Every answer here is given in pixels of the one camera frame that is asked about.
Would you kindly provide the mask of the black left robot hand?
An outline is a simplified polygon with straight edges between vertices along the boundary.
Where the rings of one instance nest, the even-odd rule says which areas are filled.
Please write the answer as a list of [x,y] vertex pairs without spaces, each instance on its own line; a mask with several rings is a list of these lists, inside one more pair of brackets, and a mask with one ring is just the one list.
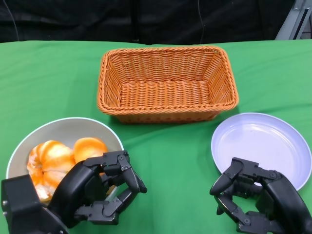
[[108,152],[77,163],[57,186],[48,209],[67,228],[84,220],[116,225],[139,193],[147,193],[147,188],[128,152]]

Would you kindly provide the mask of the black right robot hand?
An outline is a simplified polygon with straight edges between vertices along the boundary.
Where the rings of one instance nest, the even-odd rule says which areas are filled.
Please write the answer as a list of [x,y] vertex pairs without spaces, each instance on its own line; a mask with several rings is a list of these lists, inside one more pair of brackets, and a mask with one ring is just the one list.
[[[229,168],[210,189],[218,203],[244,234],[310,234],[312,216],[303,199],[280,172],[265,170],[256,162],[234,157]],[[256,212],[243,212],[233,197],[255,197]]]

